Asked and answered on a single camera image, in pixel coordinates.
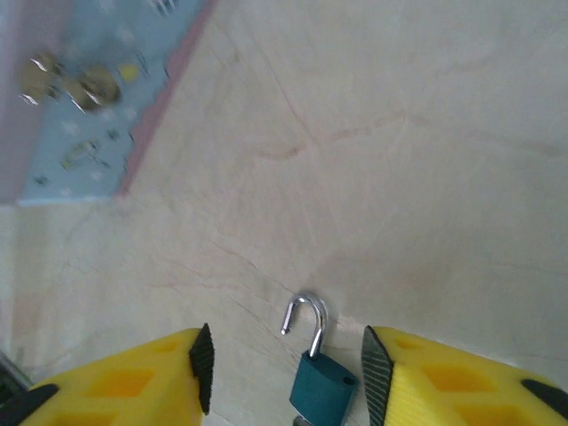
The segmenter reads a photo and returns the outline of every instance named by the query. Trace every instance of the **padlock shackle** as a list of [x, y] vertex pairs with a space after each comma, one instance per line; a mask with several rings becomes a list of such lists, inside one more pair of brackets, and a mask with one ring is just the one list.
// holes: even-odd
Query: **padlock shackle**
[[321, 299], [309, 291], [302, 291], [293, 295], [288, 303], [288, 308], [286, 309], [286, 314], [284, 315], [280, 332], [283, 335], [286, 335], [290, 331], [294, 311], [299, 304], [310, 305], [316, 314], [316, 329], [313, 333], [312, 345], [308, 350], [308, 356], [310, 359], [316, 359], [320, 354], [323, 337], [327, 330], [327, 309]]

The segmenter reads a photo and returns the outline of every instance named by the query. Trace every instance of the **gold metal object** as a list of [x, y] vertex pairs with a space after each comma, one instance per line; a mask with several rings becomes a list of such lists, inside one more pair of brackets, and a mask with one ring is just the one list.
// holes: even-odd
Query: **gold metal object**
[[22, 68], [21, 97], [31, 105], [39, 105], [46, 96], [57, 98], [59, 85], [85, 113], [114, 104], [121, 93], [107, 68], [96, 65], [74, 78], [64, 75], [62, 66], [48, 51], [38, 53]]

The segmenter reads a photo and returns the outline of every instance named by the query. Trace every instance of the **black rubber pad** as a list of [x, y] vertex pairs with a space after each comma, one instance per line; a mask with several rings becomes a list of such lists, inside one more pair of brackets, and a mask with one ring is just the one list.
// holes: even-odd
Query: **black rubber pad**
[[521, 383], [536, 398], [540, 399], [568, 421], [568, 393], [564, 392], [562, 389], [533, 379], [524, 379]]
[[394, 363], [375, 331], [367, 326], [363, 334], [361, 366], [370, 426], [383, 426], [391, 391]]
[[192, 349], [189, 351], [193, 376], [199, 380], [199, 401], [203, 413], [209, 414], [211, 407], [211, 388], [213, 386], [213, 366], [215, 349], [211, 340], [209, 324], [205, 324], [199, 332]]
[[46, 384], [13, 397], [0, 408], [0, 426], [17, 426], [57, 393], [55, 384]]

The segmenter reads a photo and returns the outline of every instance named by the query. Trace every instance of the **beige tile floor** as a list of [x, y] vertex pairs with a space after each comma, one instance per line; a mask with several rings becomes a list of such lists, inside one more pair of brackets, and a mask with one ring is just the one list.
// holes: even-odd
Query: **beige tile floor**
[[[568, 387], [564, 0], [221, 0], [131, 196], [0, 212], [0, 344], [35, 378], [207, 321], [207, 425], [287, 425], [310, 313]], [[349, 425], [368, 424], [359, 398]]]

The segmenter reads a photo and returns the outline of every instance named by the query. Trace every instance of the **padlock body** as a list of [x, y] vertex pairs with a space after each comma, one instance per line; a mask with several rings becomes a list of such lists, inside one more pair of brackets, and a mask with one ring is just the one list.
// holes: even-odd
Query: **padlock body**
[[347, 368], [320, 354], [302, 354], [290, 403], [312, 426], [342, 426], [359, 380]]

